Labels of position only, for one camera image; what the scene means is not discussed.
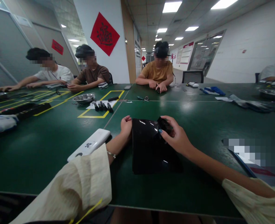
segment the white paper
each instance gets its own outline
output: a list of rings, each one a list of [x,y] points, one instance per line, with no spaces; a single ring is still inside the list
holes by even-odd
[[[216,100],[226,101],[226,102],[232,102],[233,100],[227,98],[227,97],[215,97]]]
[[[117,102],[117,100],[113,100],[113,101],[110,101],[110,102],[108,102],[107,100],[93,101],[92,103],[90,103],[90,106],[88,106],[86,109],[95,109],[94,103],[96,103],[97,106],[98,106],[98,104],[100,103],[100,101],[102,101],[102,103],[105,104],[106,107],[107,107],[107,103],[109,103],[110,106],[113,107],[116,104],[116,102]]]

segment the stainless steel bowl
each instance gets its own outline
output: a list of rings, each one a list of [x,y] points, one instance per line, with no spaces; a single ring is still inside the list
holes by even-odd
[[[73,100],[79,104],[90,104],[91,102],[93,102],[94,98],[95,98],[94,94],[88,93],[88,94],[76,96],[73,98]]]
[[[275,100],[275,90],[259,90],[260,96],[269,100]]]

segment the blue glove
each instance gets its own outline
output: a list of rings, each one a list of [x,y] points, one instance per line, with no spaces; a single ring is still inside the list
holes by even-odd
[[[0,115],[0,132],[16,127],[18,118],[16,115]]]

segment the white power bank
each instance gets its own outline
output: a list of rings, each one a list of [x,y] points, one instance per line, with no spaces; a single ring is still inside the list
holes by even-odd
[[[110,131],[98,129],[81,146],[78,147],[67,159],[68,162],[77,156],[86,156],[92,154],[98,149],[110,136]]]

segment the hand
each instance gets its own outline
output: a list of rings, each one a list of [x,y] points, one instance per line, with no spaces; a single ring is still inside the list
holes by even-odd
[[[130,115],[124,117],[121,120],[121,132],[120,134],[129,139],[131,135],[131,129],[132,129],[132,118]]]
[[[71,91],[71,92],[80,92],[82,91],[82,86],[77,85],[77,84],[68,84],[67,88]]]
[[[33,88],[37,88],[37,87],[40,87],[42,86],[43,83],[42,82],[33,82],[33,83],[30,83],[30,84],[27,84],[26,87],[28,89],[33,89]]]
[[[157,90],[158,88],[160,88],[160,93],[166,92],[166,91],[167,91],[167,87],[166,87],[166,85],[163,84],[163,83],[160,83],[160,84],[156,87],[156,90]]]
[[[169,136],[165,131],[159,129],[161,136],[164,140],[174,148],[178,153],[189,158],[197,149],[189,141],[184,129],[178,125],[176,120],[169,116],[161,116],[161,118],[166,119],[167,122],[172,126],[173,130],[171,136]]]
[[[149,85],[150,85],[150,88],[151,89],[155,89],[156,85],[157,85],[157,82],[155,82],[154,80],[152,79],[149,79]]]
[[[0,92],[12,92],[14,90],[18,90],[20,89],[20,87],[18,85],[16,86],[4,86],[4,87],[0,87]]]

